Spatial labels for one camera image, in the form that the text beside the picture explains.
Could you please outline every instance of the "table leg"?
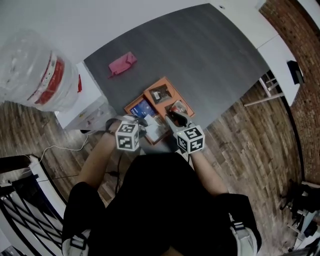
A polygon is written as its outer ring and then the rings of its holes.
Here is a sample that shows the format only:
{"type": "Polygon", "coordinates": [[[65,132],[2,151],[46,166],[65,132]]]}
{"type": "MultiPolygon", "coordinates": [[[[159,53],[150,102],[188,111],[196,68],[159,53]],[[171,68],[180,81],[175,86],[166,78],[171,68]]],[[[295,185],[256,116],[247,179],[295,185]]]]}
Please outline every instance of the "table leg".
{"type": "Polygon", "coordinates": [[[272,95],[271,95],[270,91],[268,90],[268,87],[266,86],[265,82],[262,80],[262,78],[259,79],[259,82],[260,82],[261,86],[263,87],[266,95],[268,97],[271,97],[272,95]]]}
{"type": "Polygon", "coordinates": [[[244,104],[245,107],[248,107],[248,106],[251,106],[251,105],[254,105],[254,104],[258,104],[258,103],[261,103],[261,102],[266,102],[266,101],[270,101],[270,100],[273,100],[273,99],[276,99],[276,98],[279,98],[279,97],[282,97],[284,96],[284,93],[281,92],[281,93],[278,93],[276,95],[272,95],[270,97],[266,97],[266,98],[263,98],[263,99],[259,99],[257,101],[253,101],[253,102],[250,102],[250,103],[247,103],[247,104],[244,104]]]}
{"type": "Polygon", "coordinates": [[[273,88],[275,88],[276,86],[278,86],[278,82],[275,82],[273,85],[271,85],[269,88],[268,88],[268,91],[270,92],[273,88]]]}

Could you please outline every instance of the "white wall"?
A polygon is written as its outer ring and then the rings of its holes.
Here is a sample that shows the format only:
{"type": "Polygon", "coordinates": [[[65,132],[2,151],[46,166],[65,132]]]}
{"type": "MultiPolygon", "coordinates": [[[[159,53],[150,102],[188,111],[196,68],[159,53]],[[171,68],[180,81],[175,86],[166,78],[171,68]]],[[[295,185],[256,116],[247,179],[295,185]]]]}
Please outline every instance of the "white wall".
{"type": "Polygon", "coordinates": [[[31,28],[75,64],[145,22],[208,0],[3,0],[0,46],[13,32],[31,28]]]}
{"type": "Polygon", "coordinates": [[[237,4],[248,5],[259,9],[266,0],[227,0],[229,2],[236,2],[237,4]]]}
{"type": "Polygon", "coordinates": [[[0,229],[0,253],[7,249],[9,246],[11,246],[11,243],[0,229]]]}
{"type": "Polygon", "coordinates": [[[298,0],[320,29],[320,5],[316,0],[298,0]]]}

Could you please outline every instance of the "box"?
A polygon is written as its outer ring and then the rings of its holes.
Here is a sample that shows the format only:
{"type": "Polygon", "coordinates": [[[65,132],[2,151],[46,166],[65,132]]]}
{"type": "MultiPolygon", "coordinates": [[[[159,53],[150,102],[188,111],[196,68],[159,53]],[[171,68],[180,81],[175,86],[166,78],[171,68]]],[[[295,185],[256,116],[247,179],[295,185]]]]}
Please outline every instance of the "box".
{"type": "Polygon", "coordinates": [[[166,77],[151,85],[143,95],[163,119],[167,115],[167,109],[170,109],[176,101],[181,101],[186,106],[188,116],[195,116],[195,112],[166,77]]]}

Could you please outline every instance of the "forearm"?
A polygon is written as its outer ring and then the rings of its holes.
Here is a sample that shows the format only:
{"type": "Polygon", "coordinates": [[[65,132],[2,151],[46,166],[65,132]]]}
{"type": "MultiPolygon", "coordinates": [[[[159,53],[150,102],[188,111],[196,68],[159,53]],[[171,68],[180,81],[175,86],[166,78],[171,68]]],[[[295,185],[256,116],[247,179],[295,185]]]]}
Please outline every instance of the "forearm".
{"type": "Polygon", "coordinates": [[[98,189],[115,147],[115,137],[109,133],[105,133],[85,161],[77,182],[85,182],[91,187],[98,189]]]}
{"type": "Polygon", "coordinates": [[[194,171],[204,188],[212,196],[229,193],[227,186],[201,151],[192,153],[190,156],[194,171]]]}

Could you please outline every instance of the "white cable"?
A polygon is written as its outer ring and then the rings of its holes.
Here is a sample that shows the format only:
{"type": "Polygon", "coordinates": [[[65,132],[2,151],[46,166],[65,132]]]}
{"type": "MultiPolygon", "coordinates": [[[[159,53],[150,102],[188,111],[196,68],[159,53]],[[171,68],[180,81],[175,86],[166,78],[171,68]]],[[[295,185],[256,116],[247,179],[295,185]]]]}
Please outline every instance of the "white cable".
{"type": "Polygon", "coordinates": [[[61,150],[80,151],[80,150],[82,150],[82,149],[84,148],[84,146],[85,146],[88,138],[89,138],[89,135],[86,137],[86,139],[85,139],[85,141],[84,141],[84,143],[83,143],[83,145],[82,145],[82,147],[81,147],[80,149],[72,149],[72,148],[61,147],[61,146],[57,146],[57,145],[52,145],[52,146],[47,147],[47,148],[43,151],[43,154],[42,154],[42,156],[41,156],[41,159],[40,159],[40,161],[39,161],[36,165],[40,164],[40,162],[41,162],[42,159],[44,158],[44,155],[45,155],[45,153],[46,153],[46,151],[47,151],[48,149],[51,149],[51,148],[53,148],[53,147],[56,147],[56,148],[61,149],[61,150]]]}

